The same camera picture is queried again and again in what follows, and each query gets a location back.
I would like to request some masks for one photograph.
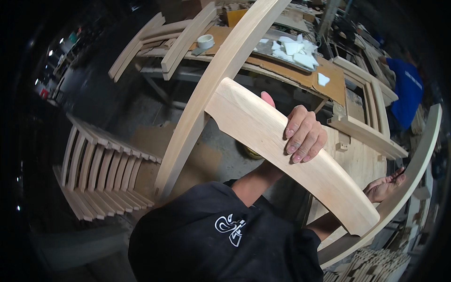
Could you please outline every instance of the fingernail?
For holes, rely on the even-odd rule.
[[[293,162],[294,162],[294,163],[298,163],[298,162],[300,162],[300,161],[301,161],[301,156],[296,155],[296,156],[293,157]]]
[[[295,134],[295,131],[292,129],[289,129],[286,131],[287,138],[291,138],[293,136],[293,134]]]
[[[292,154],[292,153],[294,153],[295,151],[296,151],[296,147],[295,147],[295,146],[289,146],[289,147],[288,147],[287,152],[288,152],[289,154]]]

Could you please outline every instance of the wooden slat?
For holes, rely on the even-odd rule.
[[[181,32],[183,31],[193,20],[187,19],[184,21],[179,21],[175,23],[168,23],[165,25],[162,25],[157,28],[153,28],[151,30],[145,31],[141,33],[139,36],[139,40],[145,40],[148,38],[157,37],[160,35],[168,34],[168,33],[175,33],[175,32]]]
[[[114,180],[114,190],[119,191],[120,184],[122,183],[122,177],[124,176],[125,166],[127,165],[127,161],[129,160],[129,157],[127,154],[122,154],[122,157],[120,158],[119,165],[117,166],[117,172],[116,177]]]
[[[91,172],[89,173],[88,190],[94,191],[97,184],[97,176],[99,172],[100,163],[102,161],[103,151],[105,147],[97,145],[94,158],[92,159]]]
[[[63,166],[61,168],[61,175],[58,175],[58,178],[61,180],[62,186],[66,186],[67,179],[67,170],[69,168],[69,160],[72,155],[72,146],[74,144],[74,140],[77,137],[77,127],[75,125],[72,126],[70,130],[69,138],[67,139],[66,151],[64,153]]]
[[[77,177],[80,173],[81,153],[85,145],[85,141],[85,137],[79,134],[77,141],[75,142],[74,153],[72,154],[72,160],[70,163],[69,181],[66,185],[66,187],[71,191],[74,190],[77,184]]]
[[[113,160],[110,164],[110,169],[108,170],[108,177],[106,179],[105,189],[107,191],[113,190],[114,179],[116,178],[117,167],[119,165],[122,154],[123,153],[114,153]]]
[[[99,191],[103,191],[105,189],[108,169],[110,168],[111,159],[113,158],[114,152],[114,150],[106,150],[103,156],[103,161],[100,167],[99,178],[97,179],[96,187]]]
[[[139,38],[140,38],[141,34],[146,32],[147,30],[150,30],[152,28],[156,28],[158,26],[163,25],[164,22],[165,22],[165,18],[163,17],[161,12],[159,12],[150,21],[148,21],[147,24],[145,24],[143,26],[143,28],[141,28],[141,30],[133,37],[133,39],[122,50],[119,57],[117,57],[116,61],[111,66],[110,70],[108,71],[108,75],[110,76],[110,78],[114,78],[116,76],[119,68],[125,62],[126,58],[130,54],[130,52],[139,43]]]
[[[78,180],[78,187],[82,191],[84,191],[87,186],[87,181],[89,178],[89,171],[91,169],[91,162],[92,162],[92,157],[93,157],[95,148],[96,148],[96,146],[89,142],[86,145],[86,150],[83,155],[82,168],[80,170],[80,178]]]
[[[161,61],[161,68],[164,72],[164,80],[169,80],[171,78],[188,49],[215,16],[215,2],[210,2],[196,15],[196,17],[194,17],[191,23],[184,29],[182,34],[180,34],[167,52],[166,56]]]
[[[142,159],[138,159],[133,165],[132,174],[129,180],[129,191],[135,188],[136,177],[138,176],[139,167],[141,166]]]
[[[362,237],[355,237],[347,234],[330,246],[319,251],[318,259],[321,268],[324,269],[338,262],[365,245],[368,240],[382,230],[402,209],[426,171],[426,167],[428,166],[437,142],[441,120],[442,107],[440,104],[436,104],[430,108],[426,130],[421,138],[415,155],[404,172],[406,180],[377,207],[377,211],[381,216],[377,225]]]
[[[130,176],[132,175],[133,165],[136,162],[136,157],[129,157],[127,165],[125,166],[124,175],[122,176],[122,182],[120,184],[120,189],[122,191],[127,191],[130,182]]]
[[[223,79],[205,111],[222,132],[300,183],[349,233],[361,236],[378,222],[379,214],[373,204],[324,149],[309,162],[291,163],[291,156],[284,154],[288,119],[243,86],[232,79]]]
[[[329,119],[327,124],[370,146],[388,159],[394,160],[409,155],[400,145],[351,116],[336,115]]]
[[[208,117],[204,113],[223,78],[234,78],[252,50],[290,0],[258,0],[242,17],[199,80],[177,124],[155,181],[158,197],[174,187]]]

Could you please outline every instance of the wooden frame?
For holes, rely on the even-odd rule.
[[[383,201],[377,207],[377,211],[381,216],[379,222],[362,237],[355,237],[347,234],[319,251],[318,258],[321,268],[326,268],[338,262],[358,248],[364,246],[366,242],[382,230],[401,210],[426,171],[426,167],[429,164],[437,142],[441,120],[442,107],[440,104],[432,106],[429,111],[426,130],[421,138],[418,149],[410,161],[410,165],[404,172],[407,176],[406,180],[388,199]]]
[[[225,39],[221,48],[200,78],[172,135],[155,181],[157,196],[164,198],[171,192],[188,155],[202,132],[205,122],[209,118],[209,115],[205,111],[218,118],[221,102],[217,102],[216,107],[213,107],[215,100],[218,99],[218,95],[215,92],[230,92],[235,87],[240,88],[240,92],[247,93],[247,90],[234,83],[231,79],[235,77],[262,35],[268,30],[288,3],[289,0],[259,0],[255,2]],[[252,99],[251,97],[256,98],[254,95],[246,97],[248,99]],[[270,108],[268,110],[270,113],[265,118],[278,121],[277,128],[281,131],[281,133],[279,132],[280,136],[274,137],[275,135],[272,135],[272,139],[270,140],[280,139],[278,143],[279,147],[281,146],[280,155],[277,157],[272,156],[267,152],[267,150],[271,150],[268,147],[256,148],[257,144],[261,143],[261,141],[256,142],[255,139],[250,141],[252,139],[250,136],[258,138],[258,134],[246,134],[246,130],[241,132],[241,134],[232,134],[231,128],[223,129],[223,127],[221,128],[221,122],[218,122],[220,129],[232,135],[232,137],[237,138],[239,141],[247,140],[250,142],[252,149],[257,149],[258,152],[262,152],[265,157],[270,158],[279,168],[289,172],[296,180],[304,183],[305,188],[313,191],[333,211],[334,215],[339,218],[340,222],[343,223],[350,233],[364,234],[376,224],[379,215],[374,207],[349,175],[325,151],[322,151],[320,156],[315,158],[317,159],[316,161],[302,165],[289,164],[289,156],[282,154],[284,147],[282,137],[287,119],[281,116],[277,110],[264,104],[263,101],[260,102],[263,104],[259,104],[259,106]],[[324,182],[318,185],[316,183],[313,184],[309,180],[300,180],[295,174],[301,171],[301,167],[310,172],[314,170],[316,172],[324,171],[324,175],[320,177]],[[339,186],[342,188],[338,189],[338,191],[353,199],[352,204],[345,204],[345,202],[341,201],[346,201],[345,197],[343,198],[338,194],[336,197],[326,195],[329,194],[329,190],[325,188],[332,186],[334,182],[340,183]]]

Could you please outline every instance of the unfinished wood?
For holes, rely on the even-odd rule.
[[[382,98],[382,91],[379,83],[371,82],[371,89],[373,90],[374,101],[376,102],[377,117],[379,121],[380,132],[387,138],[390,138],[390,128],[388,127],[387,111],[385,109],[384,100]]]
[[[290,0],[258,0],[230,32],[199,80],[169,142],[155,181],[157,196],[169,196],[208,117],[204,113],[223,78],[234,78]]]
[[[87,190],[86,190],[84,193],[87,194],[87,195],[92,199],[92,201],[94,201],[95,204],[96,204],[97,206],[99,206],[99,208],[101,208],[102,211],[105,212],[105,214],[106,214],[107,216],[113,217],[114,214],[116,214],[116,211],[115,211],[112,207],[110,207],[110,206],[105,202],[105,200],[102,199],[102,197],[100,197],[97,193],[95,193],[95,192],[89,192],[89,191],[87,191]]]
[[[105,189],[107,191],[113,190],[117,167],[119,166],[122,154],[123,153],[114,153],[113,159],[111,160],[110,169],[108,170],[108,177],[106,179],[105,185]]]
[[[327,124],[367,144],[388,159],[395,160],[409,155],[400,145],[351,116],[335,115],[327,121]]]
[[[61,182],[61,168],[58,166],[53,166],[53,173],[55,175],[56,181],[58,182],[58,185],[61,188],[61,192],[63,192],[64,197],[66,198],[67,203],[69,204],[70,208],[74,212],[75,216],[78,220],[87,220],[92,221],[92,217],[87,217],[83,214],[83,211],[78,206],[77,202],[72,196],[73,192],[70,192],[66,187],[62,185]]]
[[[355,235],[363,235],[379,215],[352,178],[323,149],[311,161],[290,163],[284,154],[288,119],[252,92],[225,78],[205,111],[218,127],[300,183]]]
[[[119,191],[120,184],[122,182],[122,177],[124,176],[125,166],[127,165],[127,161],[129,160],[129,157],[127,154],[122,154],[122,157],[120,158],[119,165],[117,166],[117,172],[116,177],[114,180],[114,190]]]
[[[130,176],[132,175],[133,165],[136,162],[136,157],[129,157],[127,161],[127,165],[125,166],[124,176],[122,176],[122,182],[120,185],[120,189],[122,191],[127,191],[130,182]]]
[[[374,102],[374,94],[369,82],[365,83],[365,99],[368,101],[368,112],[370,116],[371,127],[379,131],[379,121],[377,118],[376,103]]]
[[[114,78],[119,70],[119,68],[122,66],[122,64],[125,62],[127,57],[130,55],[130,52],[136,47],[136,45],[139,43],[139,38],[142,33],[146,32],[147,30],[151,30],[153,28],[156,28],[158,26],[163,25],[165,22],[165,18],[161,14],[161,12],[157,13],[150,21],[147,22],[141,28],[141,30],[133,37],[133,39],[127,44],[127,46],[122,50],[119,57],[117,57],[114,64],[111,66],[110,70],[108,71],[108,75],[110,78]]]
[[[105,195],[107,195],[113,202],[115,202],[118,206],[122,207],[126,212],[131,213],[133,211],[133,207],[130,206],[127,202],[121,199],[116,192],[114,191],[103,191]]]
[[[117,214],[124,214],[125,209],[120,205],[116,204],[116,202],[113,201],[110,197],[108,197],[104,192],[95,190],[93,193],[96,194],[99,198],[101,198]]]
[[[97,190],[103,191],[105,189],[106,177],[108,175],[108,169],[110,168],[111,159],[113,158],[114,150],[106,150],[103,156],[102,166],[99,172],[99,178],[97,180]]]
[[[162,25],[160,27],[144,31],[143,33],[140,34],[139,40],[142,41],[142,40],[145,40],[145,39],[148,39],[148,38],[153,38],[153,37],[160,36],[160,35],[165,35],[165,34],[175,33],[175,32],[181,32],[191,22],[192,22],[191,19],[187,19],[187,20],[180,21],[180,22],[164,24],[164,25]]]
[[[74,144],[74,140],[77,137],[77,127],[75,125],[72,126],[72,129],[69,133],[69,138],[67,139],[66,151],[64,152],[63,166],[61,168],[61,174],[58,175],[61,180],[61,186],[66,186],[67,183],[67,170],[69,168],[69,160],[72,155],[72,146]]]
[[[136,191],[127,191],[127,193],[132,194],[133,196],[135,196],[136,198],[140,199],[141,201],[147,203],[148,207],[153,207],[154,202],[147,199],[146,197],[142,196],[140,193],[136,192]]]
[[[82,168],[80,170],[80,177],[78,180],[78,186],[82,191],[84,191],[87,186],[87,181],[89,178],[89,171],[91,169],[91,162],[92,162],[92,157],[93,157],[95,148],[96,148],[96,146],[94,144],[87,143],[87,145],[86,145],[86,150],[83,155]]]
[[[88,194],[89,192],[82,192],[80,189],[76,189],[75,191],[77,195],[83,199],[83,202],[87,205],[89,205],[93,211],[97,214],[97,219],[105,219],[106,213],[103,211],[103,209],[90,197]]]
[[[138,176],[139,167],[141,166],[142,159],[138,159],[133,164],[132,174],[130,175],[129,180],[129,190],[133,190],[135,188],[136,177]]]
[[[362,237],[355,237],[347,234],[330,246],[319,251],[318,259],[321,268],[326,268],[336,263],[363,246],[368,240],[382,230],[401,210],[426,171],[426,167],[431,159],[437,142],[441,120],[442,107],[440,104],[436,104],[430,108],[425,133],[421,138],[415,155],[404,172],[406,180],[390,195],[390,197],[382,201],[377,207],[381,216],[377,225]]]
[[[94,191],[97,184],[97,176],[99,172],[99,166],[102,160],[103,151],[105,147],[97,145],[96,152],[94,153],[94,158],[92,159],[91,172],[89,173],[88,190]]]
[[[200,11],[192,22],[180,34],[175,43],[161,61],[164,80],[169,80],[192,43],[196,41],[202,30],[216,16],[215,3],[210,2]]]
[[[70,163],[70,171],[69,171],[69,181],[66,187],[69,190],[74,190],[77,184],[77,177],[80,173],[80,161],[81,161],[81,153],[83,147],[85,146],[85,137],[81,134],[78,135],[77,141],[75,142],[74,153],[72,154],[72,160]]]

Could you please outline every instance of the white styrofoam piece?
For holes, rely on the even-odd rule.
[[[310,59],[310,56],[303,55],[300,53],[295,53],[293,56],[293,59],[296,63],[303,65],[309,69],[313,69],[312,60]]]
[[[318,85],[326,86],[326,84],[327,84],[330,80],[331,80],[331,79],[328,78],[327,76],[325,76],[325,75],[323,75],[323,74],[321,74],[321,73],[318,73]]]

